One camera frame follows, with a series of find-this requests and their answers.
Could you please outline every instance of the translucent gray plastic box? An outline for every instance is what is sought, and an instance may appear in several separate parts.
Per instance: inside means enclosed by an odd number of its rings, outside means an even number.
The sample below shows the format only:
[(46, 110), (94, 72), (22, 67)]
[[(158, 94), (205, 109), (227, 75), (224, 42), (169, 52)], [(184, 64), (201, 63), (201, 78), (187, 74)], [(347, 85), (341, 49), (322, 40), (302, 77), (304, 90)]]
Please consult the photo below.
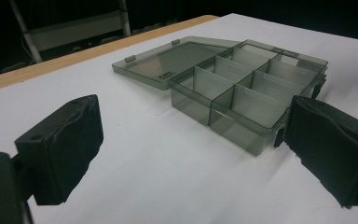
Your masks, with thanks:
[(257, 156), (285, 125), (293, 96), (316, 97), (326, 65), (253, 40), (191, 36), (113, 67), (161, 90), (171, 88), (172, 106)]

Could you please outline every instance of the open lid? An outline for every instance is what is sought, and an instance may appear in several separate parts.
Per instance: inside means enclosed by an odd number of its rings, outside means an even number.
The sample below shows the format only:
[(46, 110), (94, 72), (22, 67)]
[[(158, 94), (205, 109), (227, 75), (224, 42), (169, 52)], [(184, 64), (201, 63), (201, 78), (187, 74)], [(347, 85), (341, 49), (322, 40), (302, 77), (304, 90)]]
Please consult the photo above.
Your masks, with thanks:
[(240, 41), (188, 36), (129, 56), (112, 66), (116, 73), (167, 90), (171, 77), (238, 44)]
[(297, 154), (341, 206), (358, 205), (358, 119), (324, 102), (295, 96), (277, 140)]

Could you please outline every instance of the white table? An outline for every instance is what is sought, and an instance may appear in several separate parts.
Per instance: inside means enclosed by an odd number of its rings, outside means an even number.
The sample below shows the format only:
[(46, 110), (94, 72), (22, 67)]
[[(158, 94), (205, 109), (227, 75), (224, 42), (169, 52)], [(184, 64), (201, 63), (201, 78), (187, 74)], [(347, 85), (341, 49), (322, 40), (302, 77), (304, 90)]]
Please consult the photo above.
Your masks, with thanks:
[(358, 223), (287, 145), (255, 158), (111, 63), (188, 35), (253, 39), (329, 62), (318, 99), (358, 119), (358, 40), (240, 15), (164, 35), (0, 89), (0, 151), (66, 102), (97, 94), (104, 141), (68, 202), (37, 206), (42, 223)]

